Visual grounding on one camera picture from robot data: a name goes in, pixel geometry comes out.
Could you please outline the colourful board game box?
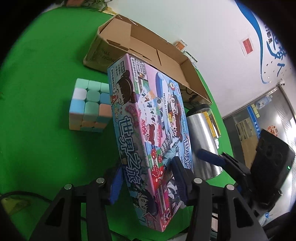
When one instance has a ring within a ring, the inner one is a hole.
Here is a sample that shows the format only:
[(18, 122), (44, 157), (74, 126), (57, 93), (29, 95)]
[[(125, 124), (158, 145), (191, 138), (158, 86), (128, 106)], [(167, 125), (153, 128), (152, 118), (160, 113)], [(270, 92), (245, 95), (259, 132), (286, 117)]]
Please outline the colourful board game box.
[(125, 54), (107, 70), (113, 124), (125, 180), (142, 225), (163, 232), (182, 204), (171, 160), (192, 169), (179, 85)]

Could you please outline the glass door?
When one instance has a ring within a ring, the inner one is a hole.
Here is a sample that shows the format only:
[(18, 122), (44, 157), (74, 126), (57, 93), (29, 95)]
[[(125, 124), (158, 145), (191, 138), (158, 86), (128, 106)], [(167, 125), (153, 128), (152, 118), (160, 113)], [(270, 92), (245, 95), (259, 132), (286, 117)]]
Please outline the glass door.
[(251, 167), (261, 130), (295, 150), (295, 115), (279, 86), (223, 118), (234, 158)]

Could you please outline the orange small box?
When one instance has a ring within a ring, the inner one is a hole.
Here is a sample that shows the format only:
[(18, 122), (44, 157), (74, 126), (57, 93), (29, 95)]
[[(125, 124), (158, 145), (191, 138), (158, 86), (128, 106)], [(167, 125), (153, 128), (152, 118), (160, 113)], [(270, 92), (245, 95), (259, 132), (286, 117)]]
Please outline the orange small box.
[(177, 40), (174, 42), (174, 46), (181, 52), (184, 52), (185, 48), (187, 47), (187, 44), (183, 40)]

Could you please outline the pastel rubiks cube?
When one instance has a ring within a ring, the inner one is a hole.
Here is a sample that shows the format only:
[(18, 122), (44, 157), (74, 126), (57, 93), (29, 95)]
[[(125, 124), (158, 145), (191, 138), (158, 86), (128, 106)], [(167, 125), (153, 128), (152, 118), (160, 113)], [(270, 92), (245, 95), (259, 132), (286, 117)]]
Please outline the pastel rubiks cube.
[(78, 78), (69, 108), (69, 129), (101, 133), (112, 118), (109, 85)]

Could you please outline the red wall sign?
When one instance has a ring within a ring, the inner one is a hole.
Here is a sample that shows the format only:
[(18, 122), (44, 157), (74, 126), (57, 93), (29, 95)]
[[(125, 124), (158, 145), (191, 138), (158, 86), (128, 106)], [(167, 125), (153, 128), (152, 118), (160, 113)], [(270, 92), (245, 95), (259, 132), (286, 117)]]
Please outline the red wall sign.
[(250, 55), (254, 51), (254, 47), (250, 37), (246, 37), (240, 40), (240, 46), (245, 57)]

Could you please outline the green table mat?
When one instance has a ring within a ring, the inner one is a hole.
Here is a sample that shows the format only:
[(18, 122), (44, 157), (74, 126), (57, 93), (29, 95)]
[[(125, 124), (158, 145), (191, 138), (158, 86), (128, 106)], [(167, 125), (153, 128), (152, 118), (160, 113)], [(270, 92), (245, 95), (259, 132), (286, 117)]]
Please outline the green table mat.
[(89, 9), (51, 10), (11, 48), (1, 67), (1, 193), (53, 199), (65, 184), (88, 184), (116, 164), (112, 123), (102, 133), (69, 129), (76, 79), (107, 81), (82, 61), (109, 18)]

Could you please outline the clear plastic card case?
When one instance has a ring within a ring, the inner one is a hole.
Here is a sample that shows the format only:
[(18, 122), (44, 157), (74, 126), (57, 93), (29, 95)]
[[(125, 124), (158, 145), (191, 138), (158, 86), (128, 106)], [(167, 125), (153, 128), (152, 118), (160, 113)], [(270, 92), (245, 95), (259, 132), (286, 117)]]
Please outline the clear plastic card case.
[(198, 66), (197, 66), (197, 59), (195, 57), (193, 57), (188, 51), (184, 51), (183, 55), (185, 55), (192, 63), (192, 65), (195, 67), (196, 70), (198, 70)]

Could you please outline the brown cardboard box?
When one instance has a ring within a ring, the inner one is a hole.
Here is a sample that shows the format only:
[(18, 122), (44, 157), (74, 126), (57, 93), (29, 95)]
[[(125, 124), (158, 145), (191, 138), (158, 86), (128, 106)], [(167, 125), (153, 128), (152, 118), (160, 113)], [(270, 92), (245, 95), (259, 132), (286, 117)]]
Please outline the brown cardboard box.
[(113, 16), (98, 28), (83, 64), (107, 72), (107, 68), (125, 54), (137, 56), (177, 81), (186, 108), (212, 104), (187, 56), (164, 38), (122, 15)]

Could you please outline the silver film roll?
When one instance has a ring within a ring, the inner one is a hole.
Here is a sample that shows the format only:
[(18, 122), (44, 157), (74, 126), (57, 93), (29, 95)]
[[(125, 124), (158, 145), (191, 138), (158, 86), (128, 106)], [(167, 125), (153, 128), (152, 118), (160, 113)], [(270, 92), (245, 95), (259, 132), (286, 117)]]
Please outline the silver film roll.
[(209, 113), (211, 113), (211, 108), (208, 104), (200, 104), (186, 113), (194, 174), (204, 180), (212, 179), (222, 172), (221, 167), (198, 158), (199, 149), (205, 149), (218, 154), (213, 137), (215, 131), (209, 118)]

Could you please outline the green potted plant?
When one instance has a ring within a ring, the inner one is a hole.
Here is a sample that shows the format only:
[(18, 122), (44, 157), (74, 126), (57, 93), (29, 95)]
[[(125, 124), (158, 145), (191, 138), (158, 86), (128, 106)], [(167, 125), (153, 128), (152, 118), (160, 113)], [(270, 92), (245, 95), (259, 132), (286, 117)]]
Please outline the green potted plant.
[(67, 7), (84, 7), (98, 11), (104, 11), (107, 8), (107, 2), (99, 0), (67, 0), (64, 3)]

